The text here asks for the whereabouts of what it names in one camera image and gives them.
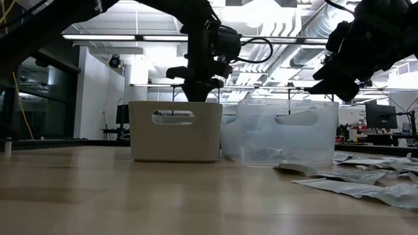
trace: wooden table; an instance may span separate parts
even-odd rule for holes
[[[416,234],[418,213],[230,161],[134,163],[129,148],[0,160],[0,234]]]

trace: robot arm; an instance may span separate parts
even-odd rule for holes
[[[354,21],[341,22],[330,34],[332,52],[313,78],[321,80],[311,94],[336,94],[343,101],[359,92],[356,79],[367,82],[379,70],[418,53],[418,3],[409,0],[362,0]]]
[[[223,86],[214,75],[228,77],[229,62],[238,57],[240,35],[221,26],[207,0],[136,0],[170,14],[184,24],[189,35],[188,66],[167,71],[167,77],[185,78],[182,86],[189,101],[204,102],[214,88]],[[0,71],[13,71],[20,63],[70,25],[106,12],[118,0],[55,0],[31,20],[0,39]],[[228,58],[214,61],[214,56]]]

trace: window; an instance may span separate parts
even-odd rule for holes
[[[19,93],[19,97],[35,139],[72,136],[66,127],[69,118],[67,104],[22,92]],[[16,130],[20,139],[31,138],[20,106],[16,113]]]
[[[5,101],[5,93],[6,93],[6,87],[0,85],[0,121],[4,120],[4,115],[3,115],[3,106],[4,106],[4,101]]]
[[[72,137],[77,75],[64,72],[33,57],[21,66],[19,98],[33,138]],[[30,139],[20,105],[16,106],[15,128],[20,139]]]
[[[22,63],[20,90],[62,101],[72,101],[76,78],[33,57]]]

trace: white plastic bin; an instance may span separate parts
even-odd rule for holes
[[[159,110],[193,117],[154,115]],[[212,163],[219,158],[222,105],[206,102],[129,102],[131,155],[136,161]]]
[[[222,154],[251,166],[329,166],[337,124],[336,102],[243,100],[236,121],[221,126]]]

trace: white paper sheet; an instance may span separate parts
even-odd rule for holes
[[[414,158],[414,157],[412,157],[412,153],[408,153],[407,155],[406,155],[406,158],[407,159],[409,159],[411,162],[413,162],[413,163],[418,163],[418,159],[416,159],[416,158]]]
[[[355,166],[355,168],[357,168],[359,170],[367,170],[368,169],[367,166]]]
[[[399,172],[414,172],[418,173],[418,163],[413,163],[407,158],[384,157],[386,163],[376,164],[378,168],[392,168]]]
[[[334,161],[336,162],[343,162],[349,159],[352,159],[354,157],[354,154],[347,154],[342,152],[334,152]]]
[[[390,161],[389,160],[383,160],[383,159],[350,159],[350,160],[346,160],[346,161],[340,163],[339,165],[347,164],[347,165],[371,166],[371,165],[377,165],[377,164],[388,163],[388,162],[390,162]]]
[[[326,178],[338,178],[351,183],[364,183],[374,185],[376,181],[386,175],[386,172],[364,171],[364,170],[335,170],[331,172],[322,172],[316,176]]]
[[[418,208],[418,185],[399,183],[390,187],[378,187],[375,185],[348,183],[327,179],[297,180],[293,181],[293,183],[335,193],[343,193],[355,198],[369,196],[398,208]]]
[[[416,176],[412,172],[399,173],[398,176],[399,177],[408,177],[410,180],[414,181],[415,183],[418,183],[418,176]]]
[[[292,164],[292,163],[281,163],[278,166],[273,168],[274,170],[293,170],[297,172],[302,172],[306,176],[313,176],[317,174],[317,170],[310,166],[305,166],[302,164]]]

